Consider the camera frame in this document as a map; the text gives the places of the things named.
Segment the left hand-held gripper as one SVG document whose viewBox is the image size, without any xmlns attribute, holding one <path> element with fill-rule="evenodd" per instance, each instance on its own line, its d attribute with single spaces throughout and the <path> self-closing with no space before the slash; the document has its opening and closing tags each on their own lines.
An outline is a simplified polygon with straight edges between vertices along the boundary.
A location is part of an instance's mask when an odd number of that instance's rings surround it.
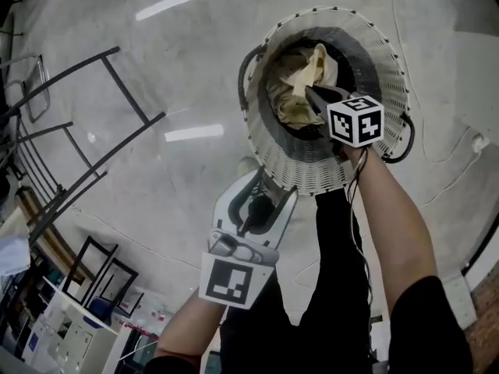
<svg viewBox="0 0 499 374">
<path fill-rule="evenodd" d="M 275 249 L 299 194 L 293 187 L 277 206 L 267 195 L 255 197 L 249 204 L 249 216 L 244 224 L 240 210 L 262 175 L 260 168 L 238 178 L 214 204 L 212 227 L 215 229 L 208 239 L 209 249 L 202 255 L 199 296 L 203 299 L 250 309 L 274 272 L 279 260 Z M 241 238 L 236 234 L 243 224 L 244 238 Z"/>
</svg>

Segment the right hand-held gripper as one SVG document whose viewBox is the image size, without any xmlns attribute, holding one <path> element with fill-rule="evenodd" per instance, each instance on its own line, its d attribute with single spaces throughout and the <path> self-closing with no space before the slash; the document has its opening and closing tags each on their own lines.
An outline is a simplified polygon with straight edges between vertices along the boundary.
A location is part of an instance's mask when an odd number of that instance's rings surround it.
<svg viewBox="0 0 499 374">
<path fill-rule="evenodd" d="M 305 95 L 333 141 L 361 148 L 384 139 L 384 106 L 372 97 L 349 99 L 347 90 L 317 85 L 306 86 Z"/>
</svg>

